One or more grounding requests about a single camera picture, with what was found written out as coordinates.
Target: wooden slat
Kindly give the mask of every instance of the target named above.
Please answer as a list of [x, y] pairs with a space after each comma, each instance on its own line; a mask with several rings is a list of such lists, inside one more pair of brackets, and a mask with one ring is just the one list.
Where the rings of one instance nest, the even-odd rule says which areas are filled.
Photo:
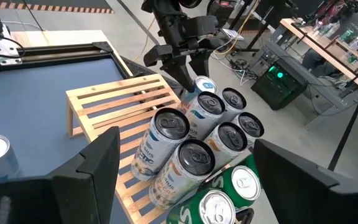
[[131, 164], [131, 162], [134, 160], [135, 155], [130, 155], [128, 157], [125, 157], [119, 161], [119, 168], [123, 168], [125, 166], [128, 166]]
[[133, 102], [136, 102], [136, 101], [141, 101], [141, 100], [145, 100], [147, 98], [151, 98], [151, 97], [159, 96], [159, 95], [162, 95], [162, 94], [166, 94], [166, 93], [169, 92], [169, 90], [170, 89], [164, 88], [164, 89], [161, 89], [161, 90], [151, 91], [149, 93], [139, 94], [139, 95], [123, 98], [123, 99], [120, 99], [120, 100], [114, 100], [114, 101], [109, 102], [109, 103], [102, 103], [102, 104], [97, 105], [97, 106], [92, 106], [92, 107], [89, 107], [89, 108], [85, 108], [83, 110], [77, 111], [77, 113], [78, 113], [78, 115], [92, 114], [92, 113], [96, 113], [96, 112], [99, 112], [99, 111], [115, 108], [117, 106], [126, 105], [128, 103], [133, 103]]
[[130, 214], [139, 211], [140, 209], [144, 208], [146, 205], [150, 203], [149, 195], [144, 195], [141, 199], [137, 200], [135, 203], [127, 207], [128, 212]]
[[144, 215], [139, 220], [136, 220], [135, 223], [151, 223], [153, 220], [158, 218], [165, 210], [159, 208], [153, 208], [153, 210], [149, 211], [146, 215]]
[[[178, 107], [178, 104], [175, 103], [175, 104], [172, 104], [172, 105], [168, 105], [168, 106], [164, 106], [162, 108], [168, 108], [168, 107], [171, 107], [171, 108], [176, 108]], [[139, 115], [136, 115], [136, 116], [133, 116], [131, 117], [130, 119], [122, 119], [118, 122], [115, 122], [115, 123], [110, 123], [110, 124], [105, 124], [103, 127], [100, 127], [100, 128], [97, 128], [96, 129], [96, 133], [97, 134], [102, 134], [104, 133], [107, 129], [109, 129], [110, 127], [113, 127], [113, 126], [118, 126], [118, 127], [125, 127], [127, 125], [130, 125], [130, 124], [134, 124], [136, 122], [139, 122], [139, 121], [142, 121], [144, 119], [147, 119], [147, 118], [151, 118], [152, 116], [154, 116], [156, 114], [158, 110], [152, 110], [152, 111], [148, 111], [146, 113], [142, 113], [142, 114], [139, 114]]]
[[151, 182], [147, 182], [147, 181], [140, 181], [132, 186], [130, 186], [129, 188], [127, 188], [127, 190], [125, 191], [125, 194], [121, 195], [122, 198], [126, 198], [126, 197], [131, 197], [137, 193], [139, 193], [141, 190], [145, 189], [146, 187], [150, 186]]
[[152, 83], [152, 82], [159, 82], [161, 75], [155, 74], [155, 75], [147, 75], [145, 77], [139, 77], [139, 78], [130, 78], [127, 80], [122, 80], [118, 82], [111, 82], [111, 83], [105, 83], [100, 85], [94, 85], [94, 86], [88, 86], [84, 88], [78, 88], [75, 90], [68, 90], [67, 95], [68, 96], [88, 96], [88, 95], [95, 95], [98, 93], [104, 93], [105, 91], [118, 91], [123, 88], [130, 88], [133, 86], [141, 85], [143, 83]]
[[132, 128], [130, 130], [127, 130], [127, 131], [119, 133], [119, 137], [120, 137], [121, 140], [123, 140], [125, 138], [129, 138], [131, 136], [134, 136], [135, 134], [139, 134], [139, 133], [141, 133], [143, 131], [146, 131], [148, 127], [149, 127], [148, 123], [139, 125], [136, 128]]
[[142, 141], [142, 138], [138, 138], [136, 140], [133, 140], [131, 141], [130, 143], [127, 143], [127, 144], [123, 144], [121, 147], [120, 147], [120, 153], [123, 153], [123, 152], [126, 152], [126, 151], [129, 151], [137, 146], [139, 146], [140, 142]]
[[134, 177], [134, 175], [132, 174], [131, 171], [126, 172], [125, 174], [122, 174], [119, 176], [118, 181], [120, 181], [121, 183], [125, 184], [126, 182], [128, 182], [129, 180], [132, 180]]
[[100, 116], [97, 116], [94, 118], [90, 118], [89, 121], [91, 124], [97, 124], [97, 123], [106, 121], [108, 119], [117, 118], [121, 114], [126, 114], [126, 113], [131, 113], [131, 112], [135, 112], [135, 111], [148, 109], [152, 106], [157, 106], [157, 105], [161, 105], [163, 103], [168, 103], [169, 101], [174, 101], [174, 97], [166, 96], [166, 97], [163, 97], [163, 98], [160, 98], [157, 100], [149, 101], [147, 103], [142, 103], [142, 104], [131, 106], [131, 107], [119, 110], [119, 111], [114, 111], [114, 112], [106, 113], [106, 114], [103, 114], [103, 115], [100, 115]]

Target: wooden rack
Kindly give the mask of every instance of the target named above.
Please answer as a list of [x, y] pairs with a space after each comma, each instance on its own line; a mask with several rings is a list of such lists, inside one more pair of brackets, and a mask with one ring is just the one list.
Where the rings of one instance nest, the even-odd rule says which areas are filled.
[[[88, 142], [95, 140], [112, 126], [118, 126], [121, 130], [123, 127], [150, 119], [157, 112], [158, 107], [176, 108], [180, 103], [176, 94], [159, 74], [69, 90], [66, 94], [68, 135], [73, 137], [85, 134]], [[77, 118], [80, 127], [73, 127], [74, 116]], [[120, 139], [124, 140], [139, 135], [148, 127], [149, 123], [144, 123], [120, 131]], [[141, 137], [129, 143], [121, 144], [121, 154], [136, 149], [140, 141]], [[121, 158], [120, 170], [129, 166], [133, 158], [134, 152], [125, 158]], [[165, 210], [153, 208], [141, 215], [140, 209], [150, 204], [149, 195], [147, 194], [136, 201], [132, 196], [146, 189], [150, 182], [138, 182], [126, 187], [125, 183], [132, 179], [134, 179], [134, 176], [131, 171], [118, 175], [116, 196], [131, 223], [152, 223], [165, 213]]]

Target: gray floor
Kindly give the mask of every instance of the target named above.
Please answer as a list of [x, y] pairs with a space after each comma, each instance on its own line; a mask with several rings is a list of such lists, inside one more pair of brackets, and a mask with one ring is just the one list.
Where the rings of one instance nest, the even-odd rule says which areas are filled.
[[[34, 15], [41, 26], [47, 30], [101, 29], [121, 55], [130, 59], [135, 58], [144, 46], [145, 32], [117, 1], [107, 0], [107, 2], [114, 9], [115, 14], [34, 11]], [[125, 4], [139, 18], [143, 25], [148, 27], [153, 19], [153, 15], [140, 10], [142, 2], [143, 0], [132, 0], [125, 1]], [[203, 1], [197, 8], [185, 10], [185, 12], [189, 16], [203, 15], [205, 14], [206, 3], [207, 1]], [[3, 21], [35, 23], [30, 14], [25, 10], [0, 9], [0, 17]], [[15, 24], [10, 24], [9, 27], [11, 30], [36, 30], [36, 28], [30, 26], [24, 27]], [[157, 36], [157, 23], [151, 27], [150, 31], [160, 43], [164, 43], [163, 38]], [[246, 36], [248, 40], [251, 38], [252, 35]], [[147, 49], [153, 45], [154, 43], [149, 40]], [[305, 51], [305, 46], [301, 45], [298, 48], [300, 51]], [[250, 58], [247, 54], [244, 54], [243, 57]], [[209, 66], [211, 78], [220, 88], [231, 86], [244, 94], [248, 101], [247, 110], [259, 117], [265, 126], [265, 139], [323, 167], [328, 166], [354, 107], [343, 113], [331, 116], [325, 123], [307, 131], [304, 125], [315, 115], [310, 100], [304, 96], [298, 97], [293, 103], [282, 110], [272, 111], [250, 89], [253, 81], [239, 86], [239, 79], [219, 61], [211, 58]], [[152, 69], [158, 72], [158, 66]], [[358, 179], [358, 119], [339, 160], [336, 172]], [[252, 223], [277, 223], [264, 193], [254, 203], [253, 207], [255, 209], [255, 217]], [[124, 218], [120, 211], [116, 211], [114, 214], [115, 217], [112, 223], [125, 223], [124, 220], [119, 221], [117, 219], [117, 217], [119, 219], [121, 217]]]

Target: green can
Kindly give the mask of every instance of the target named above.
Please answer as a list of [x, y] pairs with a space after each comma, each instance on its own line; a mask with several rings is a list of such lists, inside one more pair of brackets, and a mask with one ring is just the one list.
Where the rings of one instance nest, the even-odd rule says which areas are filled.
[[167, 224], [232, 224], [236, 211], [230, 198], [220, 190], [204, 189], [174, 206]]
[[342, 34], [342, 36], [340, 36], [339, 40], [345, 42], [351, 35], [353, 35], [353, 30], [348, 29], [345, 33]]
[[204, 184], [201, 189], [222, 190], [233, 201], [236, 210], [251, 206], [260, 195], [260, 183], [256, 174], [246, 166], [226, 169]]

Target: computer tower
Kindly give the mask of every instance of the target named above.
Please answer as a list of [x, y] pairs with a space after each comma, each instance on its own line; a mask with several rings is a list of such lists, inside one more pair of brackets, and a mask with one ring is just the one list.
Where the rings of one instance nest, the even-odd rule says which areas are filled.
[[251, 89], [262, 97], [272, 110], [279, 110], [302, 94], [307, 86], [307, 81], [295, 69], [284, 59], [278, 59]]

